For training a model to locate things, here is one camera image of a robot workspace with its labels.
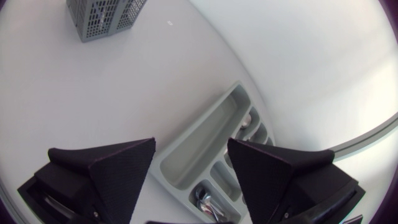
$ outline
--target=spoon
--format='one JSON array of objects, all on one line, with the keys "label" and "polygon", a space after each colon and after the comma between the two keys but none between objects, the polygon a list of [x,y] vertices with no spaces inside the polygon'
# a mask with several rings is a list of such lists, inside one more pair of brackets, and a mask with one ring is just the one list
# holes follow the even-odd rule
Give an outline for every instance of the spoon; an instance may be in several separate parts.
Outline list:
[{"label": "spoon", "polygon": [[245,128],[249,127],[250,123],[251,123],[251,115],[248,114],[248,115],[246,116],[246,118],[243,120],[241,129],[245,129]]},{"label": "spoon", "polygon": [[199,208],[199,210],[201,210],[203,213],[205,213],[207,215],[211,215],[212,217],[214,217],[216,222],[220,222],[218,220],[218,217],[217,217],[215,211],[213,210],[213,208],[211,206],[207,206],[202,201],[197,200],[197,208]]},{"label": "spoon", "polygon": [[202,203],[206,206],[210,206],[217,214],[224,217],[224,213],[211,203],[211,195],[209,193],[206,193],[206,195],[203,197]]}]

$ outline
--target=gray plastic tray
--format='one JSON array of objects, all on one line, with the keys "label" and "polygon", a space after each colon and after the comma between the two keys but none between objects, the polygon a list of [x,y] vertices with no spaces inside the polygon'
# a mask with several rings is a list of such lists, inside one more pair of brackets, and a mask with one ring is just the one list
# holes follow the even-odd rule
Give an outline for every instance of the gray plastic tray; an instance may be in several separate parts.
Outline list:
[{"label": "gray plastic tray", "polygon": [[[250,114],[251,124],[241,129]],[[188,129],[155,156],[150,173],[204,222],[215,222],[196,207],[195,189],[206,188],[228,221],[247,214],[242,191],[226,153],[228,138],[273,145],[267,128],[240,82],[235,83]]]}]

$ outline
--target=black fabric cover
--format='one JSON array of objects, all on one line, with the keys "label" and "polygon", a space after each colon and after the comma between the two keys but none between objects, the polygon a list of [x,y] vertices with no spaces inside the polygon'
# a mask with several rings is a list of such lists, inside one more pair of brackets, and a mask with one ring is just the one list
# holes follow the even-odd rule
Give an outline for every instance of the black fabric cover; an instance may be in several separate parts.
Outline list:
[{"label": "black fabric cover", "polygon": [[229,139],[228,154],[254,224],[269,223],[293,177],[331,164],[330,150],[303,152]]},{"label": "black fabric cover", "polygon": [[91,149],[49,149],[49,158],[92,180],[111,223],[129,223],[154,153],[151,138]]}]

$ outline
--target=tray compartment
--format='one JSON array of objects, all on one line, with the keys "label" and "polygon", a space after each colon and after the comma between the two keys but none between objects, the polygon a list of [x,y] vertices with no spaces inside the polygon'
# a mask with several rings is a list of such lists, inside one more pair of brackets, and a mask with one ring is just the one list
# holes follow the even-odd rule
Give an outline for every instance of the tray compartment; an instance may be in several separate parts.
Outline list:
[{"label": "tray compartment", "polygon": [[239,126],[250,107],[250,99],[238,85],[160,164],[166,180],[175,188],[187,189],[206,169]]}]

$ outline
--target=white wall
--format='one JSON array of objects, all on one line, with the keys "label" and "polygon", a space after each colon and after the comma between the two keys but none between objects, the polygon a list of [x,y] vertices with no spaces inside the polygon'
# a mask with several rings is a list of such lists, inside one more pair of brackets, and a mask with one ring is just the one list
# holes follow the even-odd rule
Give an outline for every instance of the white wall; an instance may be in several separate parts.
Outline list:
[{"label": "white wall", "polygon": [[366,191],[351,212],[351,218],[363,215],[369,223],[388,191],[398,164],[398,128],[335,165],[356,179]]},{"label": "white wall", "polygon": [[[191,0],[248,70],[276,144],[316,151],[358,137],[398,111],[398,48],[378,1]],[[367,223],[398,164],[398,135],[336,162],[366,195]]]}]

